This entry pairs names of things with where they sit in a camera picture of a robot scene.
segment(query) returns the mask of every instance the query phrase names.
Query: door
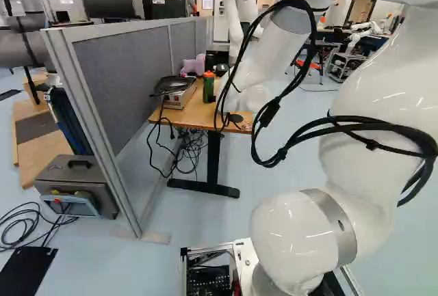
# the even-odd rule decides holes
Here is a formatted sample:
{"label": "door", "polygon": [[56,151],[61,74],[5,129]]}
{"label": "door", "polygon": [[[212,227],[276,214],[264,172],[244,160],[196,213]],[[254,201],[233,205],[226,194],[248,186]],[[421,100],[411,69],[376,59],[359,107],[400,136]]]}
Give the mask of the door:
{"label": "door", "polygon": [[265,12],[271,5],[275,3],[276,0],[257,0],[257,9],[259,9],[259,14]]}
{"label": "door", "polygon": [[214,0],[196,0],[199,16],[210,17],[214,16]]}
{"label": "door", "polygon": [[[257,9],[259,14],[265,12],[271,5],[273,5],[276,0],[257,0]],[[260,27],[265,28],[269,23],[269,15],[265,16],[260,22]]]}

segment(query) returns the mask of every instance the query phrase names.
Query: desk leg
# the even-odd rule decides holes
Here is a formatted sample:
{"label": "desk leg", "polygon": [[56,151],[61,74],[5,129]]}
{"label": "desk leg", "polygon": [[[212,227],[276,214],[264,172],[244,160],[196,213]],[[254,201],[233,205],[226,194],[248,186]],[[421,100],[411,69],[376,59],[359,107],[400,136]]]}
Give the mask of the desk leg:
{"label": "desk leg", "polygon": [[318,51],[318,55],[320,56],[320,76],[324,76],[324,58],[322,56],[322,50]]}
{"label": "desk leg", "polygon": [[230,198],[239,198],[239,189],[218,185],[220,133],[216,131],[208,131],[207,150],[207,182],[171,178],[168,180],[167,186],[170,188],[192,190]]}

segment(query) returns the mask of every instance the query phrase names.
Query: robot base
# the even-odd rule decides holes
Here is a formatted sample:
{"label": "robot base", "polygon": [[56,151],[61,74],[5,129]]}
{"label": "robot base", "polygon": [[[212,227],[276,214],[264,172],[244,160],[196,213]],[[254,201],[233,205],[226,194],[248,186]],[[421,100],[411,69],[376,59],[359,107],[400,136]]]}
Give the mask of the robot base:
{"label": "robot base", "polygon": [[234,241],[233,251],[243,296],[305,296],[321,284],[323,275],[297,286],[292,293],[284,293],[259,264],[250,238]]}

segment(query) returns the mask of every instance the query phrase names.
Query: desk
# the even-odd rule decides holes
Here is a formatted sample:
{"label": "desk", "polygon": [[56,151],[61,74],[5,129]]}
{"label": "desk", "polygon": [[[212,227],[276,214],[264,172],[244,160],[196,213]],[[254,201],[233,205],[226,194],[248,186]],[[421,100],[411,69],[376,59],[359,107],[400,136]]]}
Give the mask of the desk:
{"label": "desk", "polygon": [[52,27],[76,27],[76,26],[88,26],[88,25],[94,25],[94,23],[92,21],[75,21],[68,23],[54,23],[52,24]]}
{"label": "desk", "polygon": [[[185,189],[192,191],[199,191],[204,193],[211,193],[219,196],[226,196],[230,198],[239,198],[240,190],[232,187],[226,187],[218,184],[219,173],[219,155],[220,155],[220,139],[221,133],[214,129],[214,110],[216,103],[204,103],[203,102],[203,81],[198,79],[196,81],[197,89],[193,93],[192,98],[189,100],[183,110],[167,109],[163,110],[162,117],[167,117],[172,125],[175,127],[200,129],[207,131],[208,146],[207,146],[207,182],[181,180],[177,178],[171,178],[167,182],[167,186],[177,189]],[[159,120],[158,107],[151,117],[149,122],[156,123]],[[253,113],[250,111],[238,111],[236,112],[243,117],[243,122],[237,124],[237,128],[234,124],[224,127],[224,132],[251,134],[251,126],[253,125]],[[216,126],[221,127],[222,121],[220,117],[216,118]]]}

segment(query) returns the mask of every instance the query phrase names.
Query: pink plush toy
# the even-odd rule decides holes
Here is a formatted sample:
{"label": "pink plush toy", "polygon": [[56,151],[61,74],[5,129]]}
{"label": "pink plush toy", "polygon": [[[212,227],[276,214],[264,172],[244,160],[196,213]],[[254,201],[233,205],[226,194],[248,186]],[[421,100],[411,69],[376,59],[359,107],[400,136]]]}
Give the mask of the pink plush toy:
{"label": "pink plush toy", "polygon": [[184,67],[181,69],[181,72],[179,72],[181,75],[195,72],[196,75],[201,76],[205,72],[205,54],[198,54],[196,59],[184,59],[183,65]]}

